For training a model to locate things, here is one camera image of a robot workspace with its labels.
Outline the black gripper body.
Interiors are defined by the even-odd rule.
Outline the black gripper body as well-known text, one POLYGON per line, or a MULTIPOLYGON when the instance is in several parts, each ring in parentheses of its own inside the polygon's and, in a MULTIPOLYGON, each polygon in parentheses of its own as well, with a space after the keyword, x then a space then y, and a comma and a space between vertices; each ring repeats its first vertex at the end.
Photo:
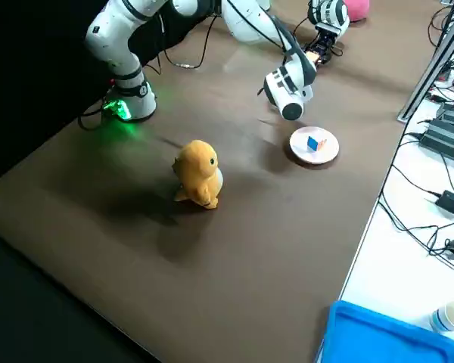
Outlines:
POLYGON ((337 41, 338 34, 333 32, 319 32, 317 48, 333 48, 337 41))

